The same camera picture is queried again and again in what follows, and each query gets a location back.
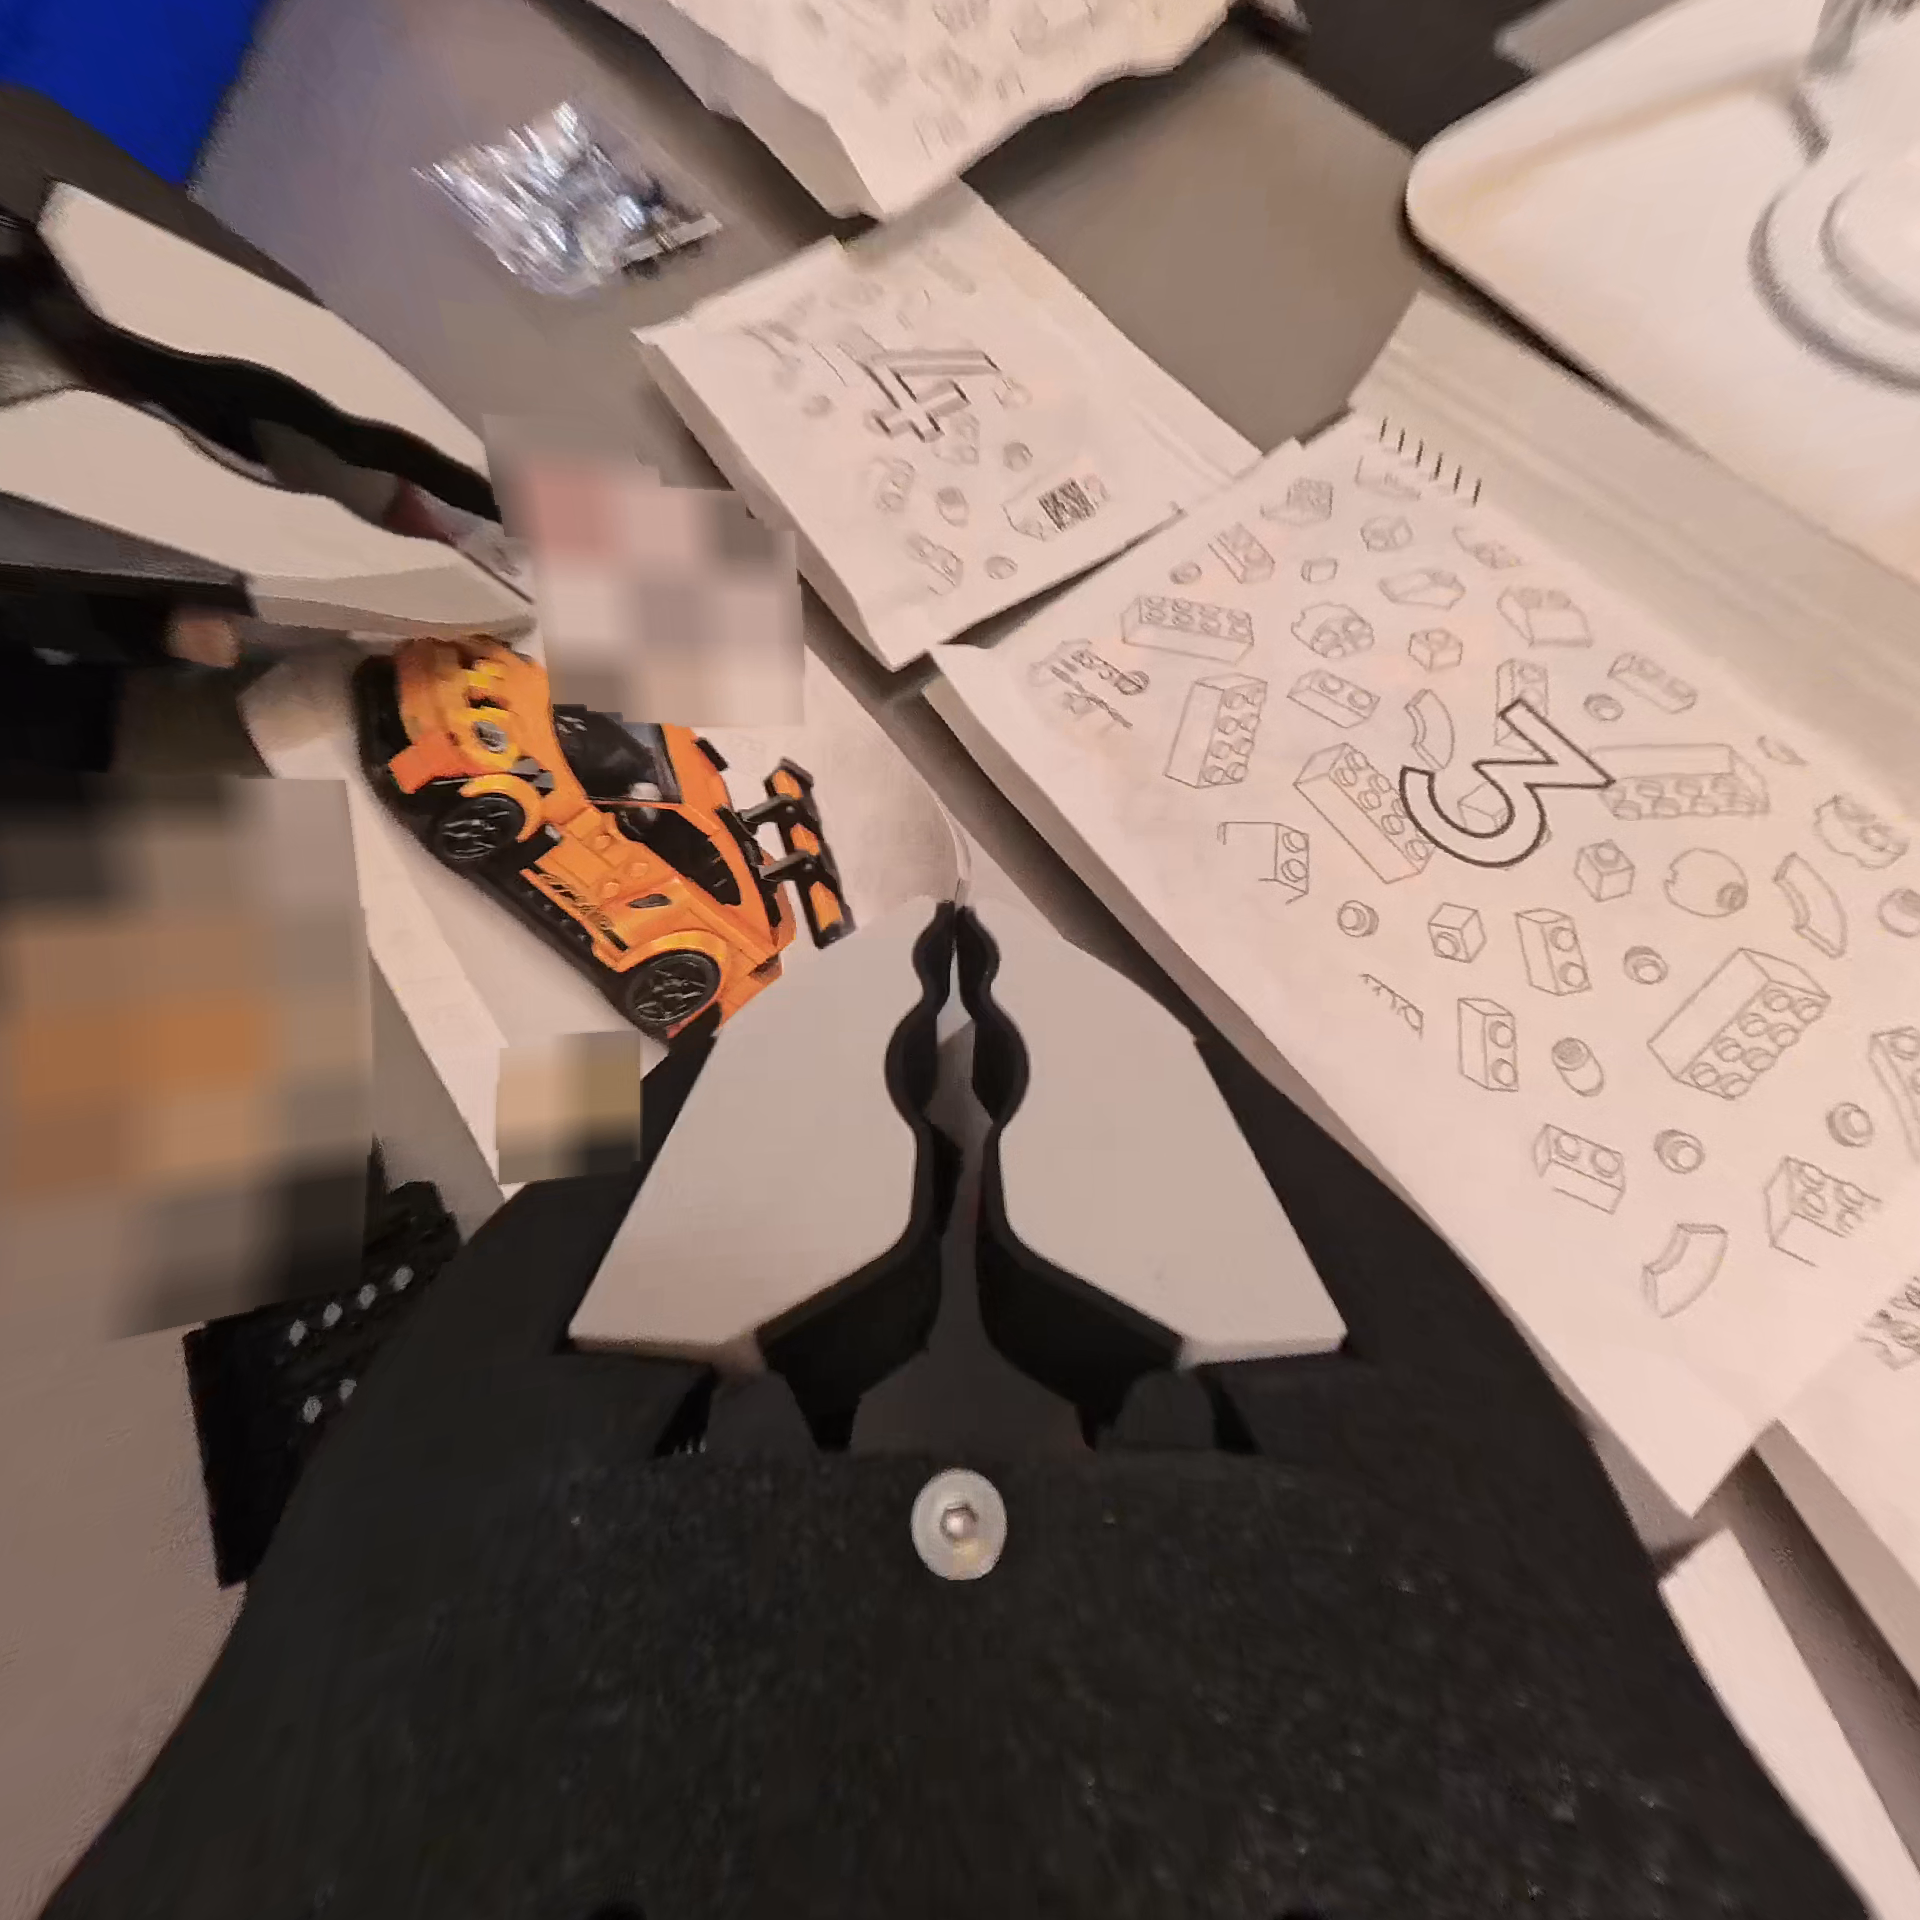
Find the toy car instruction booklet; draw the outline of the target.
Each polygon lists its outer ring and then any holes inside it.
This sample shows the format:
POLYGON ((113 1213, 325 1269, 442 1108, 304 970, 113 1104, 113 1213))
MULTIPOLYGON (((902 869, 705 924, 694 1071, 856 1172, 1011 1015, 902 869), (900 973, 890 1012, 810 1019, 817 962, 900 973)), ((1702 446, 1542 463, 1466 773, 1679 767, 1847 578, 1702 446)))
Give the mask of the toy car instruction booklet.
POLYGON ((686 1025, 733 1019, 806 950, 952 898, 962 842, 935 791, 806 642, 801 585, 736 590, 778 613, 782 697, 720 714, 768 726, 603 715, 620 678, 561 669, 541 633, 337 642, 246 697, 262 761, 349 781, 371 963, 442 1086, 487 1206, 556 1146, 577 1095, 535 1080, 595 1031, 636 1031, 645 1068, 686 1025))

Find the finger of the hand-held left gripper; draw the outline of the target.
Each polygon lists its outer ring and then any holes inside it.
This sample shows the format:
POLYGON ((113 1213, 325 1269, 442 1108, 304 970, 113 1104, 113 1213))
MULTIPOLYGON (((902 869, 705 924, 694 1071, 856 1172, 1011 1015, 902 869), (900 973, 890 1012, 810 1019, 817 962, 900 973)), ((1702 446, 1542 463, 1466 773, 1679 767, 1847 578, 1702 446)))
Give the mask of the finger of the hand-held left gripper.
POLYGON ((369 525, 330 497, 262 483, 185 430, 104 395, 0 416, 0 488, 230 570, 251 613, 337 633, 522 633, 528 605, 458 547, 369 525))
POLYGON ((34 330, 196 430, 276 424, 458 515, 501 515, 480 435, 379 345, 67 179, 34 215, 34 330))

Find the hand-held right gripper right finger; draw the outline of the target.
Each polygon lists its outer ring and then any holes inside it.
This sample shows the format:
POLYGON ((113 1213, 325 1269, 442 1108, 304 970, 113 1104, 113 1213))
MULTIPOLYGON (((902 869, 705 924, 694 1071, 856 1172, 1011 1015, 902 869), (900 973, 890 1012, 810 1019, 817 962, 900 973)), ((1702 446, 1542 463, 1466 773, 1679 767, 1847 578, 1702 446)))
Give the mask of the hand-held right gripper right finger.
POLYGON ((1191 1031, 1011 902, 970 907, 971 1095, 989 1118, 989 1344, 1097 1446, 1138 1382, 1331 1358, 1345 1319, 1191 1031))

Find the black desk mat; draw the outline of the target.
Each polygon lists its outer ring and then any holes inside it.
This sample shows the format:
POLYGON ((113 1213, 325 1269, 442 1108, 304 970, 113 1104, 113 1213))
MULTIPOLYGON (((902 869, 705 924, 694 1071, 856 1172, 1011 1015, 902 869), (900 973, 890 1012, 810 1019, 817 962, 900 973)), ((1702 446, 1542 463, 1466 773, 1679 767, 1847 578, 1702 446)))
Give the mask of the black desk mat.
POLYGON ((1521 82, 1499 56, 1532 0, 1300 0, 1290 56, 1311 82, 1386 126, 1449 126, 1521 82))

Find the short blue storage bin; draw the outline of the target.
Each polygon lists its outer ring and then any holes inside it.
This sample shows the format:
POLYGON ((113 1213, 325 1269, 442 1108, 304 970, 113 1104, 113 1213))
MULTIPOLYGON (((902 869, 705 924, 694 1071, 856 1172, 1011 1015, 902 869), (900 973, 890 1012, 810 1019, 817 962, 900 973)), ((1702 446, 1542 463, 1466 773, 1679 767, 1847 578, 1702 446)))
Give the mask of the short blue storage bin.
POLYGON ((239 81, 265 0, 9 0, 0 81, 185 186, 239 81))

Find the white book stand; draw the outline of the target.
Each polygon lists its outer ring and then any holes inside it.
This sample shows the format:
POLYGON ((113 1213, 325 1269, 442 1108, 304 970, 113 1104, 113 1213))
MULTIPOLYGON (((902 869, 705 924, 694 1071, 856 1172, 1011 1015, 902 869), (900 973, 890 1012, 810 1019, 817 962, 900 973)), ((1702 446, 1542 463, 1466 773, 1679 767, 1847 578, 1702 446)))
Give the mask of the white book stand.
POLYGON ((1672 6, 1437 139, 1406 219, 1643 418, 1915 578, 1915 6, 1672 6))

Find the small clear plastic parts bag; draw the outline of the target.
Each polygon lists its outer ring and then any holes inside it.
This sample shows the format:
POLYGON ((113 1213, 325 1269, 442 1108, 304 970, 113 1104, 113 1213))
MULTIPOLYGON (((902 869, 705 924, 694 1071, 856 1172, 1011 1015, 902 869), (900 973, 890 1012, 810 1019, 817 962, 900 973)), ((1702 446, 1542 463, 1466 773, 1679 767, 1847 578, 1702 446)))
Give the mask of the small clear plastic parts bag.
POLYGON ((723 219, 582 102, 467 143, 415 169, 527 289, 586 298, 652 277, 723 235, 723 219))

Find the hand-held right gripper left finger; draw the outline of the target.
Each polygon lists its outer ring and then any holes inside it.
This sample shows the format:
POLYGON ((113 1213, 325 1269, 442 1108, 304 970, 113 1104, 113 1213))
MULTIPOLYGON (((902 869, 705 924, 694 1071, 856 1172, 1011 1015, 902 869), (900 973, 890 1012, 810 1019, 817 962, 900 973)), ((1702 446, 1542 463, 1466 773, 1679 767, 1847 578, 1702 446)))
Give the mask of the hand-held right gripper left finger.
POLYGON ((941 1312, 952 958, 958 907, 912 898, 723 1022, 572 1318, 577 1350, 775 1376, 817 1446, 852 1440, 941 1312))

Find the black LEGO chassis piece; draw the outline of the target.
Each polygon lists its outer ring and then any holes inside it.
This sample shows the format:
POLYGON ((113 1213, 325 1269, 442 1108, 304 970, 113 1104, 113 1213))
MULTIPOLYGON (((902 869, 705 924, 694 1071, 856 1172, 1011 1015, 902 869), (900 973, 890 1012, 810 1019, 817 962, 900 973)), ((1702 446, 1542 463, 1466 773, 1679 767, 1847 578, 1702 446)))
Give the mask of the black LEGO chassis piece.
POLYGON ((219 1590, 251 1583, 317 1446, 458 1244, 433 1182, 375 1178, 356 1285, 184 1337, 219 1590))

